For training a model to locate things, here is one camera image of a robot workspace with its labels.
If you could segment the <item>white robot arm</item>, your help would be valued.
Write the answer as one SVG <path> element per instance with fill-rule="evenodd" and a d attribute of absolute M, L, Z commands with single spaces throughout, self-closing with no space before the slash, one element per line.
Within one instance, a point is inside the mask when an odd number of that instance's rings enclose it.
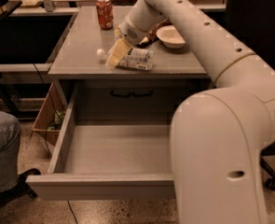
<path fill-rule="evenodd" d="M 117 33 L 136 45 L 164 18 L 215 86 L 172 117 L 180 224 L 268 224 L 259 159 L 275 142 L 275 71 L 188 0 L 137 0 Z"/>

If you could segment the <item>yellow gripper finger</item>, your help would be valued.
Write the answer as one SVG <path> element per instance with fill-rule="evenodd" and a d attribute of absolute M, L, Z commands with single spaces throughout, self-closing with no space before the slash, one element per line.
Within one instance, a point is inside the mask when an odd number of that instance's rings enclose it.
<path fill-rule="evenodd" d="M 108 68 L 115 68 L 127 55 L 131 47 L 132 44 L 127 39 L 118 39 L 114 46 L 108 51 L 108 57 L 106 59 L 105 66 Z"/>

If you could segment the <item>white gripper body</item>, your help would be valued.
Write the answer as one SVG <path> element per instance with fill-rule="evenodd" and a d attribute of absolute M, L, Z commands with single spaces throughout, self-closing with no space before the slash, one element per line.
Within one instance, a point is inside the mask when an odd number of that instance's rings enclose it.
<path fill-rule="evenodd" d="M 120 36 L 128 40 L 132 45 L 137 45 L 146 37 L 147 32 L 138 29 L 130 16 L 127 15 L 118 26 Z"/>

